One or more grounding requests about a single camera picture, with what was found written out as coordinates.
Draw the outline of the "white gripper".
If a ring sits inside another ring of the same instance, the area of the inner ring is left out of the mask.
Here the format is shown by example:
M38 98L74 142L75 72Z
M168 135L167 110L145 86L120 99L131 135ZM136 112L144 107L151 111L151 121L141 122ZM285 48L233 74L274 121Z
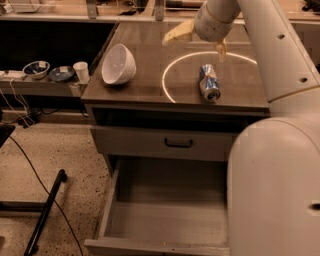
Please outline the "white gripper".
M216 51L219 61L223 63L227 55L224 38L231 30L236 17L236 2L205 2L198 10L194 21L186 20L168 31L164 35L162 44L167 46L172 43L191 41L195 25L195 32L202 40L217 41Z

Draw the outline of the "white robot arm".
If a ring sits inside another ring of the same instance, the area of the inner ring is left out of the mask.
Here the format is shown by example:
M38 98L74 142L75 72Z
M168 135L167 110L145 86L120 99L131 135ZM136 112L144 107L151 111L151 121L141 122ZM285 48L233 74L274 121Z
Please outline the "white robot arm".
M229 154L230 256L320 256L320 75L277 0L206 0L188 30L218 41L237 16L270 116Z

